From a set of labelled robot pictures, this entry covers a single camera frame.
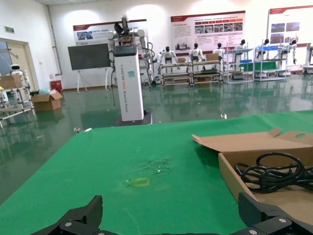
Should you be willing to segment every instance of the exit sign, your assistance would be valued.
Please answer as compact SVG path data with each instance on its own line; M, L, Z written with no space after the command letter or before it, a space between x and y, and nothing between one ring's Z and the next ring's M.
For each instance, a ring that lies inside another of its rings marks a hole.
M10 28L10 27L5 26L4 29L5 29L5 32L14 33L14 28Z

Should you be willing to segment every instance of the reflective floor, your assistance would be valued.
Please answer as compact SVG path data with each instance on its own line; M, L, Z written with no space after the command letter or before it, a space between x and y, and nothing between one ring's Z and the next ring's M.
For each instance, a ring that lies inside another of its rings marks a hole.
M186 85L143 90L144 109L153 123L236 118L312 109L313 78L292 76L288 82ZM0 204L16 191L75 133L75 127L114 125L119 115L117 89L64 92L62 109L11 118L0 132Z

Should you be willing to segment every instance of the coiled black cable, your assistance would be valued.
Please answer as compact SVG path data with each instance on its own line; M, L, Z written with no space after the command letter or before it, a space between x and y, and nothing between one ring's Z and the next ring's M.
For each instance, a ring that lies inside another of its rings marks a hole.
M294 163L286 166L267 167L263 166L261 159L269 156L283 156L294 160ZM265 153L256 160L256 165L235 164L235 171L240 175L243 182L258 185L259 188L247 187L252 192L271 193L291 185L298 185L313 190L313 166L305 168L302 161L297 157L280 152Z

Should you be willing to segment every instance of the doorway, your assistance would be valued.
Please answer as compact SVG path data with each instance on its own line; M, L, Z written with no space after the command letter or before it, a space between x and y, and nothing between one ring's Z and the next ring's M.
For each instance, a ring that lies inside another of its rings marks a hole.
M5 75L11 71L12 64L18 64L21 70L27 70L30 90L38 90L38 83L36 75L33 73L34 69L31 67L31 57L28 56L26 47L28 43L0 39L0 73Z

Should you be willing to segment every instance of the green tablecloth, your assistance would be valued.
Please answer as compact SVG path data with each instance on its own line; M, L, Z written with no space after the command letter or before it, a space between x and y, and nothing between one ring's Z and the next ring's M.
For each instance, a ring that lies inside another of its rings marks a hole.
M74 136L0 207L0 234L27 235L104 198L101 229L121 235L229 234L245 227L217 152L191 134L313 132L313 111L134 127Z
M247 63L247 64L240 64L240 67L244 67L244 71L252 71L253 70L253 63ZM255 70L260 70L261 69L261 63L256 62L255 63ZM262 64L262 70L275 70L277 69L277 64L276 62L263 62Z

